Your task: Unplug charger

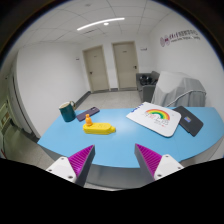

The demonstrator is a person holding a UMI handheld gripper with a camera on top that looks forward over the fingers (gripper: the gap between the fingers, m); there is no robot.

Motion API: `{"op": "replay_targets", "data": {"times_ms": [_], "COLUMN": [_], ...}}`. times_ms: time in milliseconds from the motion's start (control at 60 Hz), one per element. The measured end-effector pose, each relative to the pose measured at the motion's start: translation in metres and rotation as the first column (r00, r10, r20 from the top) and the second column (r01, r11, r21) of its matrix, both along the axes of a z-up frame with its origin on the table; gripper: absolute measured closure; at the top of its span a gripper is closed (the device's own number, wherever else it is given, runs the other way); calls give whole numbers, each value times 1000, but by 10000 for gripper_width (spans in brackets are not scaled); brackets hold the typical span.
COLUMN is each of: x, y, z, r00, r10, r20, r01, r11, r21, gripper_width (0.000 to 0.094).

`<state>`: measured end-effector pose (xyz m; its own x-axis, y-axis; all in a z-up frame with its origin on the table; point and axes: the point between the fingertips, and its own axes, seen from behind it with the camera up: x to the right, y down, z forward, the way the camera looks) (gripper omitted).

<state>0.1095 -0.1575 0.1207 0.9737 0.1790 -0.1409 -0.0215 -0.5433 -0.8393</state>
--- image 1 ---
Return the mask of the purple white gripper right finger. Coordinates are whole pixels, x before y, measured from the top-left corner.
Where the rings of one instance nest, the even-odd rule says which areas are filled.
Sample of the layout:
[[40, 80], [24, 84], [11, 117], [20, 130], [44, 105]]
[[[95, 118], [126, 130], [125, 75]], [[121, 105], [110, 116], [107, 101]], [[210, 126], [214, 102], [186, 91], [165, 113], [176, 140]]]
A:
[[160, 155], [140, 144], [135, 145], [134, 153], [147, 183], [154, 182], [183, 169], [183, 166], [171, 155]]

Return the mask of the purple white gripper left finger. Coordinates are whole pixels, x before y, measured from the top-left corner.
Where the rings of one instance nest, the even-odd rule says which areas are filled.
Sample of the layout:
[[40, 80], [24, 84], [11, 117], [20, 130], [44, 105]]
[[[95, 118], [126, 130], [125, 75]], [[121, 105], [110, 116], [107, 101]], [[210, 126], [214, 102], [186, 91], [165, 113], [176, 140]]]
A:
[[79, 186], [84, 186], [92, 161], [95, 146], [90, 145], [70, 157], [59, 157], [46, 171]]

